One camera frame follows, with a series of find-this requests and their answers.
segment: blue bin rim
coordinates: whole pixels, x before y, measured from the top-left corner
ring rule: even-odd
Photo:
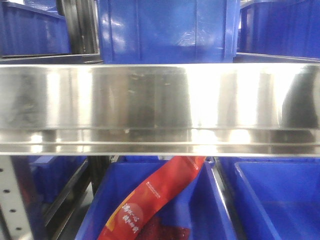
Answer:
[[[267,164],[267,165],[319,165],[319,163],[318,162],[239,161],[234,164],[235,168],[236,168],[237,175],[239,174],[239,176],[240,176],[240,178],[239,178],[240,181],[242,181],[243,184],[246,186],[248,193],[252,197],[254,204],[258,207],[259,213],[261,214],[264,223],[268,226],[274,239],[281,239],[275,225],[272,223],[272,220],[270,219],[270,217],[267,214],[265,208],[263,207],[261,201],[259,200],[258,196],[256,195],[254,189],[252,188],[251,184],[249,183],[246,175],[244,174],[244,172],[241,169],[241,165],[259,165],[259,164]]]
[[[279,0],[251,0],[251,1],[247,1],[240,8],[244,9],[244,8],[246,8],[248,6],[253,5],[253,4],[272,3],[272,2],[279,2]]]
[[[56,19],[65,20],[64,16],[61,16],[61,15],[58,15],[56,13],[52,13],[52,12],[49,12],[49,11],[37,9],[37,8],[31,7],[31,6],[26,6],[26,5],[23,5],[23,4],[10,2],[10,1],[2,1],[2,3],[5,4],[9,8],[17,8],[17,9],[27,10],[29,12],[34,12],[34,13],[37,13],[37,14],[42,14],[42,15],[54,17]]]

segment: perforated metal post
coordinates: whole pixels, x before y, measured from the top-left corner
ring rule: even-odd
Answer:
[[[41,206],[25,157],[0,156],[0,205],[13,240],[47,239]]]

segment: blue storage crate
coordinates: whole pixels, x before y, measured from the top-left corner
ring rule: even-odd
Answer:
[[[65,17],[8,1],[0,1],[0,5],[0,47],[4,56],[71,52]]]
[[[254,0],[240,12],[239,52],[320,58],[320,0]]]
[[[44,203],[53,203],[86,156],[29,156],[35,187]]]
[[[236,188],[237,179],[237,162],[292,162],[292,163],[315,163],[319,162],[319,158],[313,157],[219,157],[222,171],[229,183],[231,191]]]
[[[113,163],[75,237],[95,240],[117,206],[165,161],[153,163]],[[236,235],[206,162],[198,177],[157,216],[169,226],[190,228],[189,240],[235,240]]]
[[[237,162],[235,206],[249,240],[320,237],[320,164]]]
[[[239,0],[98,0],[106,64],[232,62]]]

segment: metal shelf frame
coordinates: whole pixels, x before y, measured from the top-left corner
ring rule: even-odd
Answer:
[[[87,183],[91,172],[96,190],[111,155],[319,156],[320,61],[239,53],[235,62],[78,65],[101,63],[97,54],[1,59],[2,237],[46,239],[45,223],[55,224],[52,214],[42,219],[20,155],[95,156],[61,199],[72,195],[81,173]],[[218,168],[213,174],[221,182]]]

